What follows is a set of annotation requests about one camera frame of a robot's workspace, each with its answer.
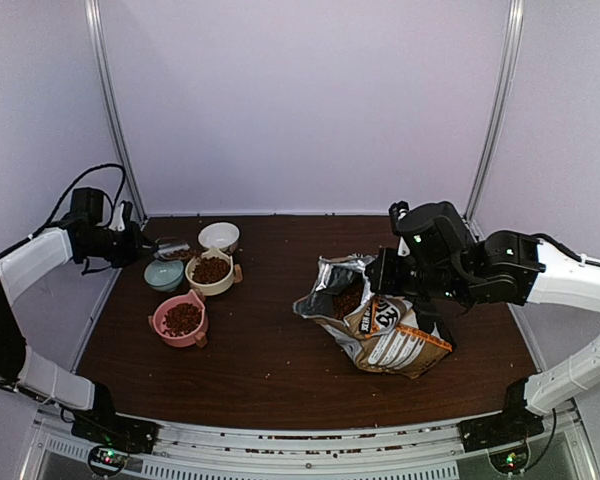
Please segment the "metal scoop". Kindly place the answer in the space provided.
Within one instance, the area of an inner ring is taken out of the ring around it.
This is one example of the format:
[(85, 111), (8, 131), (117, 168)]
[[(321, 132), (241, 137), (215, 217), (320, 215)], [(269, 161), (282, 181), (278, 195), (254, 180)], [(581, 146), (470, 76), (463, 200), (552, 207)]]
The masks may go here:
[(190, 256), (190, 245), (178, 238), (160, 238), (148, 248), (148, 253), (159, 261), (183, 260)]

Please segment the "dog food bag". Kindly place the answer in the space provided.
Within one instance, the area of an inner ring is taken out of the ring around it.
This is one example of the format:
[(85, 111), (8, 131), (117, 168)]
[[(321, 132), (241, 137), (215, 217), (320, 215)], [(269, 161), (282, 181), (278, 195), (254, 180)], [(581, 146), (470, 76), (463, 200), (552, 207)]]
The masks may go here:
[(319, 259), (310, 292), (292, 311), (327, 331), (358, 369), (416, 379), (451, 355), (456, 343), (433, 305), (371, 291), (365, 268), (374, 259)]

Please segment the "cream pet bowl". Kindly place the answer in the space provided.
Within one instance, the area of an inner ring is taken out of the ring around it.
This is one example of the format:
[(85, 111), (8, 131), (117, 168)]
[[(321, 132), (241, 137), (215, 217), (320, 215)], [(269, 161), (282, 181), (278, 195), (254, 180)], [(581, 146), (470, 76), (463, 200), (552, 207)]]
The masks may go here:
[(241, 266), (216, 247), (193, 257), (185, 267), (185, 277), (202, 297), (220, 295), (243, 281)]

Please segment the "pink pet bowl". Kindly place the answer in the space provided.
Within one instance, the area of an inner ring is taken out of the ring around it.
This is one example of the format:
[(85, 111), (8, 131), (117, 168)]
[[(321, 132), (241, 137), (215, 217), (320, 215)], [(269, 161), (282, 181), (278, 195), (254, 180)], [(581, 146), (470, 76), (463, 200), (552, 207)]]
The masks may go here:
[(150, 328), (168, 346), (204, 348), (209, 319), (204, 302), (194, 290), (164, 301), (148, 317)]

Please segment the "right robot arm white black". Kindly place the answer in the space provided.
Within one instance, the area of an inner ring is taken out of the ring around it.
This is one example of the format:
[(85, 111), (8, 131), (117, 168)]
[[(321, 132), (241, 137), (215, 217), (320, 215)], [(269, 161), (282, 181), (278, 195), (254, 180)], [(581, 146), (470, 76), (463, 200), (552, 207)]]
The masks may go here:
[[(476, 304), (555, 304), (600, 313), (600, 261), (551, 236), (500, 230), (483, 240), (455, 206), (400, 201), (389, 218), (397, 249), (383, 248), (365, 270), (372, 292), (430, 301)], [(512, 385), (507, 408), (493, 419), (499, 440), (515, 440), (563, 401), (600, 383), (600, 334), (547, 371)]]

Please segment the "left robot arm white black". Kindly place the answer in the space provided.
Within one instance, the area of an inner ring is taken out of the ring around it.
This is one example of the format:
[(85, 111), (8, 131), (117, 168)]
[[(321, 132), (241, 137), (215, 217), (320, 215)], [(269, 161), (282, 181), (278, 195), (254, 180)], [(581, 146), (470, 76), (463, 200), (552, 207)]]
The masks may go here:
[(28, 336), (34, 330), (24, 320), (42, 322), (45, 344), (63, 341), (56, 329), (72, 321), (85, 288), (59, 284), (60, 273), (78, 265), (91, 275), (91, 261), (104, 261), (105, 270), (122, 269), (152, 256), (156, 244), (133, 219), (128, 200), (115, 203), (109, 220), (103, 220), (102, 191), (77, 189), (69, 211), (48, 222), (0, 256), (0, 387), (44, 403), (56, 403), (87, 412), (86, 429), (103, 444), (117, 442), (124, 424), (110, 410), (107, 389), (78, 376), (48, 354)]

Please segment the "teal ceramic bowl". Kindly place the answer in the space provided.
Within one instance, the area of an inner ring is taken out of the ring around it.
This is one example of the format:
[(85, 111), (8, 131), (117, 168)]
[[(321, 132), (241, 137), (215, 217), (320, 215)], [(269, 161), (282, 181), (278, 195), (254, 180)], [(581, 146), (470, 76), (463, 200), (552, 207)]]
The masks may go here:
[(184, 279), (181, 260), (152, 261), (144, 270), (144, 281), (158, 292), (175, 291)]

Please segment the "white ceramic bowl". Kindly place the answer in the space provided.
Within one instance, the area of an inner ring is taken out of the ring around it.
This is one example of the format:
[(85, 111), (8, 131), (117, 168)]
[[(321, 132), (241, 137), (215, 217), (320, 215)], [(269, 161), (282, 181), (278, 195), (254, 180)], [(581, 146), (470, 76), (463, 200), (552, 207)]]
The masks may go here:
[(239, 228), (228, 222), (216, 222), (204, 227), (198, 234), (198, 243), (208, 250), (216, 247), (226, 254), (233, 254), (239, 244)]

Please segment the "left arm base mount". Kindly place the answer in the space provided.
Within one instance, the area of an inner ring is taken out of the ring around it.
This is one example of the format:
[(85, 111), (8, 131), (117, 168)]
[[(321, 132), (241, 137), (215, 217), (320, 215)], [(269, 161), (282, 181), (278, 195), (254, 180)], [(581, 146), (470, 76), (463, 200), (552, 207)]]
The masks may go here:
[(115, 416), (107, 424), (78, 412), (71, 427), (75, 437), (130, 454), (152, 453), (158, 432), (159, 425), (155, 422)]

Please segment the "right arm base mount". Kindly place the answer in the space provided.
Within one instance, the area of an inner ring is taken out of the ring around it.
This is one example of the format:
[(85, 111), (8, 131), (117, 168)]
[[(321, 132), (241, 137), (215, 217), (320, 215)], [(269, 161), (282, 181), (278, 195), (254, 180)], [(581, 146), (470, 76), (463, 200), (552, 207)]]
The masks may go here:
[(461, 421), (458, 430), (465, 452), (491, 449), (544, 432), (543, 419), (534, 414), (504, 412)]

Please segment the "left aluminium frame post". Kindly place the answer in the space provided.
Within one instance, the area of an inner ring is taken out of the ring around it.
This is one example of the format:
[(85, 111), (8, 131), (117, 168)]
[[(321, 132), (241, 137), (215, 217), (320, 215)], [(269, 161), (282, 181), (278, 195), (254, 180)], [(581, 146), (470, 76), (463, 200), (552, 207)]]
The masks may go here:
[(134, 175), (116, 101), (102, 22), (101, 2), (97, 0), (86, 0), (84, 2), (84, 7), (87, 28), (93, 48), (96, 68), (100, 81), (100, 88), (104, 100), (107, 123), (113, 142), (114, 151), (117, 159), (125, 168), (127, 175), (127, 190), (136, 208), (139, 221), (142, 224), (145, 224), (148, 221), (148, 215), (141, 199), (139, 186)]

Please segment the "aluminium frame post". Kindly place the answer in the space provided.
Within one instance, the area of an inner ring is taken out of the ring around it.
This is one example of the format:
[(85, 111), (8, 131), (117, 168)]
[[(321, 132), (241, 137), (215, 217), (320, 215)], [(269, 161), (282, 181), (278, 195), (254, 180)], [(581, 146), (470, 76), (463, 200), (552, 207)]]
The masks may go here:
[(525, 2), (523, 0), (511, 0), (509, 2), (508, 18), (494, 99), (478, 168), (474, 176), (469, 199), (464, 212), (464, 219), (469, 225), (475, 223), (480, 200), (487, 184), (490, 167), (494, 160), (498, 140), (501, 134), (506, 107), (512, 90), (519, 58), (524, 28), (524, 12)]
[(96, 68), (100, 81), (100, 88), (104, 100), (107, 123), (113, 142), (114, 151), (117, 159), (125, 168), (127, 175), (127, 190), (136, 208), (139, 221), (142, 224), (145, 224), (148, 221), (148, 215), (141, 199), (139, 186), (134, 175), (116, 101), (102, 22), (101, 2), (97, 0), (86, 0), (84, 2), (84, 7), (87, 28), (93, 48)]

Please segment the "front aluminium rail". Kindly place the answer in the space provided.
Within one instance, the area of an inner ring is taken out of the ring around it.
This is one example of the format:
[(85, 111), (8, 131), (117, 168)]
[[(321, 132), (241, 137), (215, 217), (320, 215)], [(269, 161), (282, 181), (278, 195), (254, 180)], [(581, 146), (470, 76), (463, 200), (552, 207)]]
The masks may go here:
[(344, 430), (259, 430), (161, 422), (149, 454), (108, 452), (75, 437), (67, 418), (36, 415), (20, 479), (597, 479), (574, 403), (544, 432), (469, 451), (457, 419)]

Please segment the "right aluminium frame post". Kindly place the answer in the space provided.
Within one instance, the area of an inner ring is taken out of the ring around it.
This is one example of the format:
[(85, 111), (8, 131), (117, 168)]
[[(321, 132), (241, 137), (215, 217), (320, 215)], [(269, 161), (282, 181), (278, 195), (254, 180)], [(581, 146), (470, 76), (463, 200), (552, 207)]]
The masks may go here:
[(464, 219), (469, 225), (475, 223), (480, 200), (487, 184), (490, 167), (494, 160), (498, 140), (501, 134), (506, 107), (512, 90), (519, 58), (524, 28), (524, 12), (525, 2), (523, 0), (511, 0), (509, 2), (508, 18), (494, 99), (478, 168), (474, 176), (469, 199), (464, 212)]

